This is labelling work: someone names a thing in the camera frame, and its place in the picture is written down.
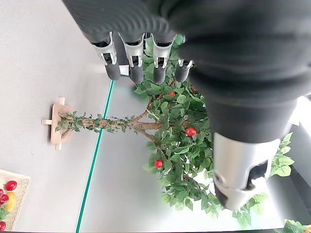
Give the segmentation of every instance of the wooden stand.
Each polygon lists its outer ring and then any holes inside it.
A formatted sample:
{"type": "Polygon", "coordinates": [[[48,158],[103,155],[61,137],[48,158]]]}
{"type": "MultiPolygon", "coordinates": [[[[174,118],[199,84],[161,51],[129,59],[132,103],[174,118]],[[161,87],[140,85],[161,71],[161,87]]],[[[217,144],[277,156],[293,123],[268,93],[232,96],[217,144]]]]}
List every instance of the wooden stand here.
{"type": "Polygon", "coordinates": [[[66,114],[67,112],[72,113],[73,108],[65,105],[65,98],[60,97],[59,102],[55,103],[52,107],[52,119],[41,121],[42,125],[51,125],[51,143],[55,144],[56,150],[61,150],[62,144],[64,142],[70,141],[72,138],[71,132],[67,134],[66,137],[62,138],[64,131],[55,131],[56,127],[58,126],[58,122],[61,120],[61,117],[58,115],[58,113],[66,114]]]}

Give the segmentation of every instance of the red fruit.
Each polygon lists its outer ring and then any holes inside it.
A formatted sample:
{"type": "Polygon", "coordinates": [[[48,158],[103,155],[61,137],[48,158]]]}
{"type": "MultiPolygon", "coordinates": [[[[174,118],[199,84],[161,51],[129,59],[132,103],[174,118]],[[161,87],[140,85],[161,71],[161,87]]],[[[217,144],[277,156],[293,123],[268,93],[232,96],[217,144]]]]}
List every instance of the red fruit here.
{"type": "Polygon", "coordinates": [[[162,160],[158,159],[155,161],[155,167],[156,168],[161,168],[163,166],[162,160]]]}
{"type": "Polygon", "coordinates": [[[172,97],[174,97],[174,96],[175,96],[175,92],[174,92],[174,91],[170,91],[170,92],[169,92],[169,95],[172,96],[172,97]]]}
{"type": "Polygon", "coordinates": [[[0,222],[0,232],[5,230],[5,226],[6,226],[5,222],[1,221],[0,222]]]}
{"type": "Polygon", "coordinates": [[[193,127],[189,127],[186,129],[186,133],[189,137],[195,136],[196,135],[196,129],[193,127]]]}
{"type": "Polygon", "coordinates": [[[5,203],[5,202],[7,202],[9,200],[9,196],[8,195],[6,195],[6,194],[3,194],[2,195],[2,197],[1,197],[1,200],[0,200],[0,203],[5,203]]]}
{"type": "Polygon", "coordinates": [[[9,181],[5,185],[5,190],[7,191],[13,191],[17,187],[17,182],[16,181],[9,181]]]}

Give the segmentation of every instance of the artificial tree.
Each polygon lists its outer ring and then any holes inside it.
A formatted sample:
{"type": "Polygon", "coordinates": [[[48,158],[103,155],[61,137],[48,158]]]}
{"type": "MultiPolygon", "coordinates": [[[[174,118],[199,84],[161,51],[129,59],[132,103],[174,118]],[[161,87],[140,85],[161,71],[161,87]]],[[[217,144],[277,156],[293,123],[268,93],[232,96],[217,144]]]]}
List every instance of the artificial tree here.
{"type": "MultiPolygon", "coordinates": [[[[172,45],[170,59],[167,64],[165,82],[160,85],[153,83],[153,49],[151,38],[145,41],[143,55],[144,81],[137,84],[134,91],[142,98],[149,98],[145,111],[139,116],[119,119],[104,119],[101,114],[77,116],[77,112],[60,115],[62,117],[57,131],[79,132],[81,128],[98,133],[101,129],[114,133],[118,130],[132,130],[145,135],[149,142],[147,147],[151,155],[146,171],[157,173],[163,185],[162,200],[182,210],[187,206],[193,209],[192,201],[201,201],[201,209],[212,216],[218,216],[222,207],[216,196],[209,191],[212,183],[213,155],[212,133],[209,128],[208,113],[204,98],[189,81],[183,83],[174,79],[178,65],[176,48],[182,44],[182,36],[178,35],[172,45]],[[153,119],[151,123],[141,122],[144,117],[153,119]],[[196,181],[198,173],[203,173],[207,183],[196,181]]],[[[273,159],[271,175],[288,176],[289,165],[293,160],[284,154],[290,150],[291,133],[286,135],[273,159]]],[[[250,210],[263,212],[262,202],[267,196],[262,193],[255,195],[244,207],[233,212],[242,228],[251,225],[250,210]]]]}

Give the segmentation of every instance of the glass edge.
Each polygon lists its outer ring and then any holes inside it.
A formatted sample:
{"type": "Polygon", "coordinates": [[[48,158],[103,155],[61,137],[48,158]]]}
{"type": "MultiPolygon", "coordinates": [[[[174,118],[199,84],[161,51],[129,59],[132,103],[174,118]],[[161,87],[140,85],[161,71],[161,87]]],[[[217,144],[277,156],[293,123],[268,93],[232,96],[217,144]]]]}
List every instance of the glass edge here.
{"type": "MultiPolygon", "coordinates": [[[[109,106],[109,102],[110,102],[110,97],[111,97],[111,93],[112,93],[113,83],[114,83],[114,81],[112,80],[110,82],[108,96],[107,96],[107,100],[106,100],[105,107],[104,107],[103,118],[106,118],[106,114],[107,114],[107,110],[108,110],[108,106],[109,106]]],[[[92,173],[93,173],[94,164],[95,164],[95,160],[96,160],[96,156],[97,156],[98,147],[99,147],[99,143],[100,143],[100,140],[101,140],[102,132],[103,132],[103,130],[100,129],[98,137],[97,137],[97,141],[96,141],[96,146],[95,146],[95,150],[94,150],[94,154],[93,154],[93,158],[92,158],[91,167],[90,167],[90,170],[89,170],[89,173],[88,173],[86,188],[85,188],[85,191],[84,191],[82,205],[81,205],[81,209],[80,209],[80,213],[79,213],[79,218],[78,218],[78,223],[77,223],[77,226],[76,226],[76,231],[75,231],[76,233],[79,233],[79,230],[80,230],[80,225],[81,225],[82,216],[83,216],[83,210],[84,210],[84,206],[85,206],[86,198],[87,198],[87,192],[88,192],[89,184],[90,184],[92,173]]]]}

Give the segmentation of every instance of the green leaf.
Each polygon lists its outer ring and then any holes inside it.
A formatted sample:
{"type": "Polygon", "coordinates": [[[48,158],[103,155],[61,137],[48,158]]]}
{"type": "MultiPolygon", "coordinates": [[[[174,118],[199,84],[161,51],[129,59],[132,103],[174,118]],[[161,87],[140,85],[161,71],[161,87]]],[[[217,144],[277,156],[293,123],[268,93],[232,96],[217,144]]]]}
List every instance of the green leaf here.
{"type": "Polygon", "coordinates": [[[175,204],[175,210],[183,210],[184,208],[184,203],[176,202],[175,204]]]}
{"type": "Polygon", "coordinates": [[[153,39],[151,37],[145,39],[146,49],[144,50],[145,54],[152,57],[153,56],[153,39]]]}
{"type": "Polygon", "coordinates": [[[170,200],[171,200],[171,196],[168,195],[168,194],[165,194],[165,195],[163,195],[163,196],[161,197],[161,200],[162,200],[163,203],[169,203],[170,200]]]}
{"type": "Polygon", "coordinates": [[[209,205],[208,205],[208,197],[205,193],[202,192],[201,194],[201,210],[205,210],[208,209],[209,205]]]}
{"type": "Polygon", "coordinates": [[[182,45],[184,42],[184,36],[181,35],[181,34],[178,34],[176,37],[175,37],[175,40],[174,40],[174,43],[176,45],[182,45]]]}
{"type": "Polygon", "coordinates": [[[187,197],[187,191],[180,191],[175,197],[178,202],[184,202],[184,199],[187,197]]]}
{"type": "Polygon", "coordinates": [[[289,221],[285,222],[284,231],[286,233],[299,233],[298,227],[294,224],[291,224],[289,221]]]}
{"type": "Polygon", "coordinates": [[[153,74],[154,73],[154,68],[155,68],[154,63],[150,63],[144,71],[153,74]]]}
{"type": "Polygon", "coordinates": [[[253,206],[253,210],[256,214],[258,215],[262,215],[263,211],[264,211],[264,207],[263,207],[263,204],[262,203],[259,203],[259,204],[255,204],[253,206]]]}
{"type": "Polygon", "coordinates": [[[211,133],[208,134],[207,140],[208,140],[209,142],[212,142],[212,134],[211,134],[211,133]]]}
{"type": "Polygon", "coordinates": [[[291,150],[290,147],[285,146],[285,147],[283,147],[283,148],[280,150],[280,152],[281,152],[282,154],[286,154],[286,153],[289,152],[290,150],[291,150]]]}
{"type": "Polygon", "coordinates": [[[165,75],[168,76],[169,78],[171,78],[173,76],[173,74],[174,74],[174,71],[173,71],[172,66],[167,67],[165,75]]]}
{"type": "Polygon", "coordinates": [[[291,174],[291,167],[289,166],[282,166],[280,167],[278,170],[276,170],[276,175],[279,175],[279,176],[289,176],[291,174]]]}
{"type": "Polygon", "coordinates": [[[172,50],[170,54],[170,60],[174,61],[174,60],[178,60],[178,58],[179,58],[178,51],[172,50]]]}
{"type": "Polygon", "coordinates": [[[287,145],[290,144],[290,143],[291,143],[290,141],[288,141],[288,142],[281,142],[280,145],[279,145],[279,147],[280,147],[280,148],[283,148],[284,146],[287,146],[287,145]]]}
{"type": "Polygon", "coordinates": [[[204,168],[209,168],[210,164],[211,164],[210,159],[206,158],[206,159],[204,159],[203,162],[201,163],[201,166],[204,167],[204,168]]]}
{"type": "Polygon", "coordinates": [[[190,99],[187,99],[187,100],[184,101],[184,108],[185,108],[186,110],[188,110],[188,109],[189,109],[189,106],[190,106],[190,99]]]}
{"type": "Polygon", "coordinates": [[[251,216],[249,213],[244,211],[238,211],[237,219],[242,229],[245,229],[247,226],[251,226],[251,216]]]}
{"type": "Polygon", "coordinates": [[[174,198],[174,196],[171,196],[170,207],[172,207],[173,205],[175,205],[175,203],[176,203],[176,199],[174,198]]]}
{"type": "Polygon", "coordinates": [[[193,203],[192,203],[191,200],[186,199],[185,205],[186,205],[189,209],[193,210],[193,203]]]}
{"type": "Polygon", "coordinates": [[[151,83],[150,86],[151,86],[151,91],[153,94],[158,95],[161,93],[161,87],[160,86],[155,85],[153,83],[151,83]]]}
{"type": "Polygon", "coordinates": [[[289,166],[294,163],[294,160],[292,160],[290,157],[287,157],[286,155],[279,155],[278,156],[278,164],[280,166],[289,166]]]}
{"type": "Polygon", "coordinates": [[[180,158],[180,154],[174,154],[174,155],[171,157],[171,160],[177,161],[179,158],[180,158]]]}
{"type": "Polygon", "coordinates": [[[175,154],[184,154],[189,151],[189,147],[178,147],[174,149],[175,154]]]}
{"type": "Polygon", "coordinates": [[[292,134],[293,134],[293,132],[288,133],[288,134],[284,137],[283,142],[289,142],[290,139],[291,139],[292,134]]]}
{"type": "Polygon", "coordinates": [[[185,109],[184,108],[180,109],[180,115],[181,115],[181,117],[183,117],[185,115],[185,109]]]}
{"type": "Polygon", "coordinates": [[[206,158],[209,158],[212,156],[212,151],[210,150],[210,148],[207,148],[205,151],[204,151],[204,155],[206,158]]]}
{"type": "Polygon", "coordinates": [[[162,112],[165,111],[165,109],[167,108],[167,105],[168,105],[168,103],[167,103],[166,101],[163,102],[163,103],[161,104],[161,110],[162,110],[162,112]]]}
{"type": "Polygon", "coordinates": [[[177,103],[184,103],[184,101],[187,99],[185,95],[179,95],[177,97],[177,103]]]}
{"type": "Polygon", "coordinates": [[[259,202],[259,203],[261,203],[262,201],[264,201],[267,198],[268,198],[268,195],[265,193],[258,193],[256,195],[254,195],[255,201],[259,202]]]}
{"type": "Polygon", "coordinates": [[[208,178],[209,178],[209,177],[208,177],[208,171],[207,171],[207,170],[204,171],[204,178],[205,178],[205,179],[208,179],[208,178]]]}
{"type": "Polygon", "coordinates": [[[146,146],[149,150],[156,150],[156,145],[154,142],[149,141],[147,142],[147,146],[146,146]]]}
{"type": "Polygon", "coordinates": [[[183,108],[183,107],[184,107],[184,105],[179,103],[179,104],[173,106],[172,108],[183,108]]]}
{"type": "Polygon", "coordinates": [[[142,56],[142,61],[146,64],[150,64],[154,62],[153,57],[148,57],[146,54],[142,56]]]}
{"type": "Polygon", "coordinates": [[[189,172],[189,170],[190,170],[190,164],[185,164],[185,171],[189,172]]]}
{"type": "Polygon", "coordinates": [[[178,94],[182,94],[185,91],[185,88],[184,87],[182,87],[182,88],[175,88],[174,91],[177,92],[178,94]]]}
{"type": "Polygon", "coordinates": [[[170,160],[165,159],[164,162],[163,162],[163,166],[164,166],[164,169],[165,169],[166,171],[168,171],[168,170],[171,169],[172,163],[171,163],[170,160]]]}
{"type": "Polygon", "coordinates": [[[192,149],[191,152],[191,158],[194,159],[195,157],[200,155],[200,149],[198,147],[195,147],[194,149],[192,149]]]}
{"type": "Polygon", "coordinates": [[[154,166],[149,166],[149,165],[147,164],[147,165],[145,165],[143,168],[144,168],[145,171],[148,171],[148,172],[150,172],[151,174],[157,173],[157,168],[154,167],[154,166]]]}
{"type": "Polygon", "coordinates": [[[136,94],[141,95],[143,93],[145,93],[146,91],[141,90],[139,87],[136,88],[136,90],[134,91],[136,94]]]}

